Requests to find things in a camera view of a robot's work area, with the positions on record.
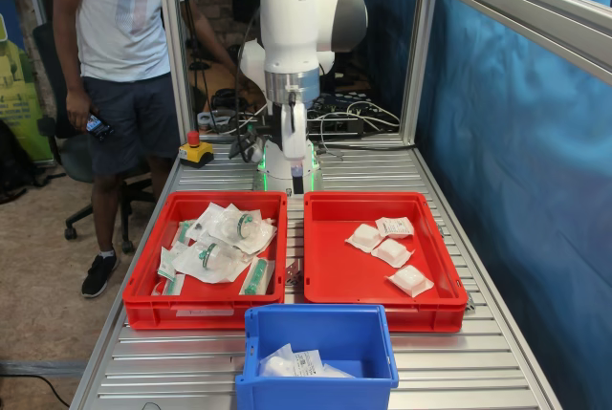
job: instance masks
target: smartphone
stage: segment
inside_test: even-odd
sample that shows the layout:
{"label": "smartphone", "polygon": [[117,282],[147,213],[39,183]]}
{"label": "smartphone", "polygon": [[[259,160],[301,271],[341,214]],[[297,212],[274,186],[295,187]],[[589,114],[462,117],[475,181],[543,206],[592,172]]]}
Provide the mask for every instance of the smartphone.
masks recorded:
{"label": "smartphone", "polygon": [[115,130],[105,121],[90,114],[87,120],[87,133],[97,138],[100,142],[104,142],[109,135],[115,133]]}

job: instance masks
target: hand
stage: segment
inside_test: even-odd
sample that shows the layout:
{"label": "hand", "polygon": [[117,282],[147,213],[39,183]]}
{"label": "hand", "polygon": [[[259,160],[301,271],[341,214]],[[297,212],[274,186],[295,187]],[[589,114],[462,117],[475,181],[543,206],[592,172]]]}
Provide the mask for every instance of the hand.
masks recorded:
{"label": "hand", "polygon": [[68,96],[66,96],[68,120],[77,131],[84,133],[87,130],[87,120],[89,119],[90,111],[93,109],[92,100],[84,90],[68,92]]}

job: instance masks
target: red plastic bin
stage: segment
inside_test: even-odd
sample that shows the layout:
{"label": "red plastic bin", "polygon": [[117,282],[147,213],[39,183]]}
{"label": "red plastic bin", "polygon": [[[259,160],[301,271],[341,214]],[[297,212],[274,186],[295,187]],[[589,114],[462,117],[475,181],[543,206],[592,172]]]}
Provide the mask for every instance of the red plastic bin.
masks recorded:
{"label": "red plastic bin", "polygon": [[[414,235],[397,240],[434,287],[416,298],[387,276],[394,269],[345,243],[360,224],[407,217]],[[468,294],[420,193],[313,192],[304,197],[304,297],[311,303],[384,305],[392,332],[458,332]]]}
{"label": "red plastic bin", "polygon": [[[151,295],[164,279],[157,274],[162,247],[170,248],[181,221],[197,219],[210,203],[260,209],[278,231],[259,257],[274,260],[265,295],[239,295],[247,271],[227,284],[205,284],[186,275],[180,295]],[[133,329],[244,329],[245,311],[285,299],[287,195],[280,192],[179,192],[168,195],[125,291],[123,304]]]}

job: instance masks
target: blue plastic bin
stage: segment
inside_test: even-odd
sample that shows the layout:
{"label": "blue plastic bin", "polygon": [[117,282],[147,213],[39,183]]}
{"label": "blue plastic bin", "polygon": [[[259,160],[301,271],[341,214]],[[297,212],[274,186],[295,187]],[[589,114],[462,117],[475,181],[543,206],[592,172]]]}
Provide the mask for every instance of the blue plastic bin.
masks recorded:
{"label": "blue plastic bin", "polygon": [[[248,310],[238,410],[387,410],[398,387],[381,305],[269,305]],[[259,361],[287,343],[355,378],[259,377]]]}

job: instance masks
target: white t-shirt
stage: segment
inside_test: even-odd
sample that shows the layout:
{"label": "white t-shirt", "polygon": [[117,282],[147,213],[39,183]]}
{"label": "white t-shirt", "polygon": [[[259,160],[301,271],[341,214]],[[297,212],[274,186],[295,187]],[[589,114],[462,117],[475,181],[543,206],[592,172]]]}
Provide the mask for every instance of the white t-shirt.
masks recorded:
{"label": "white t-shirt", "polygon": [[162,0],[81,0],[76,36],[82,76],[131,82],[170,71]]}

